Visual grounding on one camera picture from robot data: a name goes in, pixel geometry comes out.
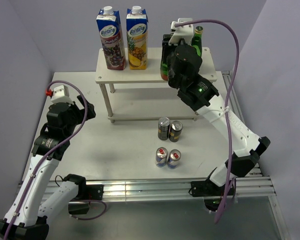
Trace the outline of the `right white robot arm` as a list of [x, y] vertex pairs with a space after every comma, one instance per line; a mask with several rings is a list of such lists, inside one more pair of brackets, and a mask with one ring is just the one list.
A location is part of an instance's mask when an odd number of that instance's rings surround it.
[[177, 96], [206, 119], [228, 141], [228, 159], [209, 175], [207, 191], [219, 194], [225, 184], [245, 177], [258, 163], [271, 141], [252, 132], [226, 105], [217, 88], [200, 75], [203, 63], [197, 50], [182, 38], [170, 44], [171, 34], [163, 35], [162, 59], [167, 65], [167, 81]]

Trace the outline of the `green glass bottle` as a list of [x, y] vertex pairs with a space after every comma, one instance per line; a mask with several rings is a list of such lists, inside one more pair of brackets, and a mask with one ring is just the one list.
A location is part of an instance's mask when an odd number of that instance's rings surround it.
[[168, 81], [167, 58], [162, 56], [160, 62], [160, 76], [163, 80]]
[[198, 56], [202, 56], [202, 35], [204, 28], [200, 25], [196, 26], [194, 29], [194, 35], [191, 40], [191, 46], [195, 48]]

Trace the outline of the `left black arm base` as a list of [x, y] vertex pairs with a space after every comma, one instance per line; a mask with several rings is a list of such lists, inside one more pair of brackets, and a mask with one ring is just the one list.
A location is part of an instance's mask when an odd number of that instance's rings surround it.
[[83, 195], [76, 196], [68, 203], [68, 213], [71, 215], [86, 215], [92, 209], [92, 202], [83, 202], [83, 200], [101, 201], [104, 192], [103, 184], [88, 184], [85, 187]]

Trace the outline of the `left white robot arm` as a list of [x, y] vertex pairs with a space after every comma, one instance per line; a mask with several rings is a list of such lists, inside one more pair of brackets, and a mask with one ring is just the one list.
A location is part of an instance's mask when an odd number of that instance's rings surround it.
[[86, 197], [85, 177], [68, 174], [58, 189], [42, 202], [50, 178], [70, 146], [71, 138], [87, 120], [96, 116], [93, 104], [81, 95], [77, 99], [83, 109], [79, 109], [69, 97], [51, 100], [47, 122], [33, 143], [26, 177], [9, 211], [0, 219], [1, 239], [44, 240], [49, 224], [60, 210], [71, 200]]

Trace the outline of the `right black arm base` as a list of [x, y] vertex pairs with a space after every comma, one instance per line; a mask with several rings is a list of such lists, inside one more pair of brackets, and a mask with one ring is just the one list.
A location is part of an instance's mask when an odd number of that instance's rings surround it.
[[216, 213], [225, 193], [225, 185], [217, 186], [209, 178], [190, 182], [188, 194], [194, 198], [202, 197], [209, 213]]

